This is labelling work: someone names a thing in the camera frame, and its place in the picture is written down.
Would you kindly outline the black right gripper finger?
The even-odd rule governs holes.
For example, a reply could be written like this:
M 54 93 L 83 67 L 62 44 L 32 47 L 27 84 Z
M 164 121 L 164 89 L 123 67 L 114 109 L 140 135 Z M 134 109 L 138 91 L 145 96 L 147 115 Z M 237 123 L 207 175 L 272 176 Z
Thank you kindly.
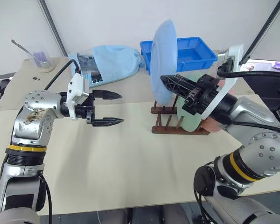
M 172 93 L 187 99 L 198 99 L 198 91 L 196 91 L 196 82 L 180 75 L 163 75 L 161 76 L 163 85 Z

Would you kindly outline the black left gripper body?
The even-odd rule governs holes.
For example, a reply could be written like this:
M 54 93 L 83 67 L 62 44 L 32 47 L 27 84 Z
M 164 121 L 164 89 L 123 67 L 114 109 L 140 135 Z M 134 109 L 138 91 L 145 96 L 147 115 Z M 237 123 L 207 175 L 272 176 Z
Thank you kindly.
M 93 94 L 90 93 L 84 102 L 77 104 L 75 106 L 76 116 L 82 119 L 95 119 L 94 100 Z

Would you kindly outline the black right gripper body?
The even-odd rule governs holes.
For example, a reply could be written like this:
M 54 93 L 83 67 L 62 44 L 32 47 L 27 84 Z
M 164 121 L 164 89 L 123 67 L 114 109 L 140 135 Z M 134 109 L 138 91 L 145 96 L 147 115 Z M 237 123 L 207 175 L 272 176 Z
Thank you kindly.
M 202 114 L 213 100 L 212 92 L 218 88 L 219 80 L 204 74 L 196 82 L 187 78 L 185 82 L 193 87 L 186 95 L 182 109 L 190 114 Z

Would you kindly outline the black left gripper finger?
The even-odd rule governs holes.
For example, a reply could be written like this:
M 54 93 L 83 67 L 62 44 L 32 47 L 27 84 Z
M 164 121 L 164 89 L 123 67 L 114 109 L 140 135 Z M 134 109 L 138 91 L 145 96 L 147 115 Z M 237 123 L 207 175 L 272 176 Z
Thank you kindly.
M 93 111 L 87 111 L 86 123 L 91 124 L 93 127 L 113 126 L 123 122 L 123 119 L 119 118 L 107 118 L 95 119 L 95 113 Z
M 115 100 L 121 98 L 121 95 L 107 90 L 92 90 L 94 98 L 102 98 L 103 100 Z

